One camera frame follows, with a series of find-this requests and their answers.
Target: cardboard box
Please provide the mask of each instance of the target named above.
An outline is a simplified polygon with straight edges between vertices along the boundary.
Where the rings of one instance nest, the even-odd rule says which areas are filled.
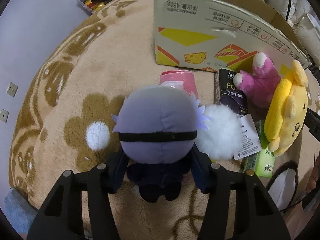
[[[217,71],[252,71],[265,52],[280,74],[311,65],[286,20],[262,0],[154,0],[156,62]]]

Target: yellow bear plush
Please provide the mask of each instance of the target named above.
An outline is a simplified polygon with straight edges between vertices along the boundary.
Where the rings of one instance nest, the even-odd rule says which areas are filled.
[[[301,131],[308,109],[308,79],[301,64],[294,60],[290,71],[278,84],[266,117],[264,132],[268,149],[282,155]]]

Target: metal screw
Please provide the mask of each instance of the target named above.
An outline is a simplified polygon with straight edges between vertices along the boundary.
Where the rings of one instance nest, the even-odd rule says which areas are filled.
[[[65,176],[65,177],[69,177],[70,175],[71,175],[71,171],[70,170],[67,170],[67,171],[64,171],[63,172],[63,176]]]
[[[100,164],[98,164],[97,168],[98,168],[98,170],[104,170],[106,168],[106,166],[107,165],[105,163],[100,163]]]
[[[211,163],[211,168],[217,170],[220,168],[220,164],[219,163]]]
[[[254,175],[254,171],[253,170],[246,170],[245,173],[249,176],[253,176]]]

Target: purple plush head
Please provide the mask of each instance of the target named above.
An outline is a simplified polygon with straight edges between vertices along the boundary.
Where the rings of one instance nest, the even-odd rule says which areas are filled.
[[[113,116],[116,126],[113,132],[154,133],[190,132],[199,127],[204,107],[200,101],[183,90],[169,87],[147,87],[133,92],[126,100],[118,116]],[[121,142],[126,155],[148,164],[174,163],[190,151],[194,140],[174,142]]]

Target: orange graphic on box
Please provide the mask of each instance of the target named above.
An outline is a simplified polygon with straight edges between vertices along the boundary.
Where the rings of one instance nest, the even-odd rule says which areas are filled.
[[[256,54],[257,51],[247,52],[237,45],[229,44],[218,51],[214,57],[227,63],[227,67],[234,71],[252,72],[252,60]]]
[[[189,53],[184,55],[184,61],[192,64],[200,64],[206,58],[206,52]]]
[[[164,27],[158,27],[158,32],[164,37],[186,47],[217,38],[216,36],[207,35],[203,33],[179,29],[170,29]]]
[[[211,72],[217,72],[216,70],[214,70],[211,67],[204,67],[204,68],[200,68],[200,70],[206,70],[206,71],[211,71]]]
[[[174,56],[172,56],[169,52],[162,49],[160,46],[157,46],[156,61],[160,65],[168,65],[168,66],[178,66],[180,63]]]

